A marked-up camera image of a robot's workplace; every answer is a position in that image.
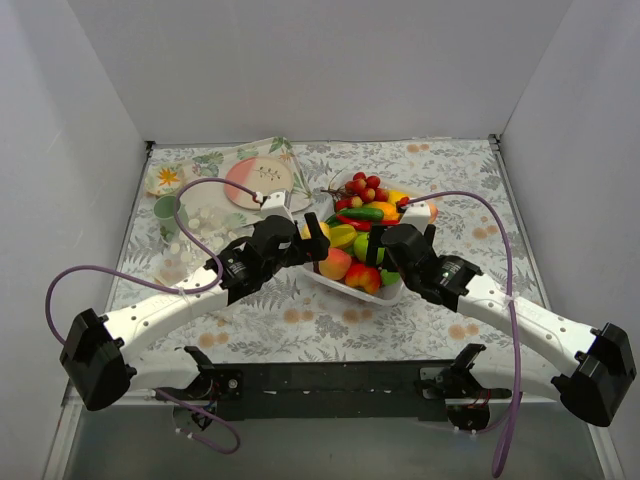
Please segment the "green apple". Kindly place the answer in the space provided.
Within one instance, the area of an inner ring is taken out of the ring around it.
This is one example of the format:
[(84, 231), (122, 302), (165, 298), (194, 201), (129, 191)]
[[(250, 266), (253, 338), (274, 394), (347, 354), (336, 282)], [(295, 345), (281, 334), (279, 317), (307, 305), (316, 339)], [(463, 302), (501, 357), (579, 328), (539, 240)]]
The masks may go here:
[[(366, 262), (368, 246), (369, 233), (361, 232), (352, 245), (354, 255), (361, 263)], [(377, 250), (376, 265), (380, 265), (383, 262), (384, 255), (385, 249), (383, 247), (379, 247)]]

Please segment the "yellow lemon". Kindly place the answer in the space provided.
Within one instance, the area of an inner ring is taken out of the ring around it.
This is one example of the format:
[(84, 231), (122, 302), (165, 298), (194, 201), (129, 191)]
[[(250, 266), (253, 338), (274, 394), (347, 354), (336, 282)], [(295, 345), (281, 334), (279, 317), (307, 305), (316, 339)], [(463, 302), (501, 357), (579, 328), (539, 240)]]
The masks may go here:
[[(331, 239), (331, 233), (330, 233), (330, 227), (328, 224), (326, 224), (325, 222), (320, 222), (319, 223), (319, 227), (320, 230), (322, 231), (322, 234), (327, 238), (327, 239)], [(309, 225), (306, 224), (304, 226), (304, 228), (302, 229), (300, 236), (303, 240), (308, 240), (312, 238), (312, 234), (309, 230)]]

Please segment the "yellow star fruit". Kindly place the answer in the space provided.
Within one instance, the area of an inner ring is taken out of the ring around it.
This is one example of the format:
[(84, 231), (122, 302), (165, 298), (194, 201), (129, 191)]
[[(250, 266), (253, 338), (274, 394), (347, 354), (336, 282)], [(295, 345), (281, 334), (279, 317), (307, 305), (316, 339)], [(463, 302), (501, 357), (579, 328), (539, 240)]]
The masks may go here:
[(356, 229), (349, 224), (341, 224), (331, 227), (329, 233), (330, 247), (341, 250), (350, 247), (358, 237)]

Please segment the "pink peach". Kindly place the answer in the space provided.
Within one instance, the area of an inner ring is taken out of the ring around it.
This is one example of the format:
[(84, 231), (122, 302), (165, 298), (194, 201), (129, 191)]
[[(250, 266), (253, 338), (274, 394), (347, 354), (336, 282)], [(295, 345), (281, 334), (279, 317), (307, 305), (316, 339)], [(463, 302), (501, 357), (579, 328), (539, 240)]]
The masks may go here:
[(330, 247), (325, 260), (318, 263), (319, 274), (333, 281), (342, 280), (352, 264), (352, 257), (343, 250)]

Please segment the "red yellow apple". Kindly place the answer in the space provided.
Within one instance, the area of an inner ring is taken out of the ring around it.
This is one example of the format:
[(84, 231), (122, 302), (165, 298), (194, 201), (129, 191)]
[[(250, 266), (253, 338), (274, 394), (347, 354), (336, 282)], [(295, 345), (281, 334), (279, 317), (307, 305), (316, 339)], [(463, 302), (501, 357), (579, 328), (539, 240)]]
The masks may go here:
[(353, 264), (344, 277), (350, 288), (360, 288), (370, 295), (376, 294), (382, 284), (379, 270), (362, 263)]

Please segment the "light green chayote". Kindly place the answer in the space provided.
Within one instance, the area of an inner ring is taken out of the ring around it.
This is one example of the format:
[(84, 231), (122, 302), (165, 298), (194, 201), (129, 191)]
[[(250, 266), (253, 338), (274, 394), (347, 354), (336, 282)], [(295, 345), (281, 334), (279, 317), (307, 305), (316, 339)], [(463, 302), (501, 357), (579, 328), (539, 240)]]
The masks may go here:
[(384, 286), (394, 285), (400, 281), (401, 276), (398, 272), (389, 271), (387, 269), (380, 270), (381, 283)]

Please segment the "clear dotted zip bag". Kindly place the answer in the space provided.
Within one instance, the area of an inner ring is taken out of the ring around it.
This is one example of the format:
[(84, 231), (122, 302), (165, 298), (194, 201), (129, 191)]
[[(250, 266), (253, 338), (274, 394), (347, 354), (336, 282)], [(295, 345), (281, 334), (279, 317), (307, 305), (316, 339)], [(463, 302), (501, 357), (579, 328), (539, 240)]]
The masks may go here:
[[(254, 214), (220, 206), (194, 206), (186, 201), (183, 205), (188, 214), (188, 221), (183, 225), (214, 253), (220, 253), (232, 240), (249, 235), (252, 232), (251, 225), (259, 220)], [(155, 260), (153, 276), (157, 283), (172, 286), (197, 270), (210, 255), (179, 229), (175, 218), (173, 221), (158, 222), (164, 247)]]

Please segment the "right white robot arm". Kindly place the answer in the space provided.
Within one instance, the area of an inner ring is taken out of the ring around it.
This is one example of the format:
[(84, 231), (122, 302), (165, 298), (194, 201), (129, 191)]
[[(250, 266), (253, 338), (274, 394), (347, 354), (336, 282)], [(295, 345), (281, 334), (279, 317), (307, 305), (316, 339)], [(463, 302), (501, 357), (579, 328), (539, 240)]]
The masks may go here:
[(612, 323), (597, 329), (563, 318), (499, 289), (492, 277), (455, 255), (433, 249), (435, 228), (410, 224), (376, 226), (373, 249), (384, 249), (385, 266), (425, 301), (472, 317), (512, 336), (556, 370), (545, 386), (579, 419), (608, 427), (631, 384), (636, 366), (625, 330)]

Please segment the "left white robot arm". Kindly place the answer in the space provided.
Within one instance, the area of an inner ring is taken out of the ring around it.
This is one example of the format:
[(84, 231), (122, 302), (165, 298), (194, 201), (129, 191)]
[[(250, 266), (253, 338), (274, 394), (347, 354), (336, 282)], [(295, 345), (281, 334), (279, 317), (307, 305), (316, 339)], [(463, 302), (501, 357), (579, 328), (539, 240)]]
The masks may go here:
[(99, 411), (145, 389), (168, 388), (193, 400), (217, 395), (222, 387), (214, 365), (199, 348), (162, 354), (148, 347), (191, 320), (259, 291), (283, 268), (326, 259), (329, 240), (316, 215), (308, 213), (305, 220), (307, 239), (296, 222), (271, 215), (179, 285), (127, 308), (78, 314), (60, 361), (85, 407)]

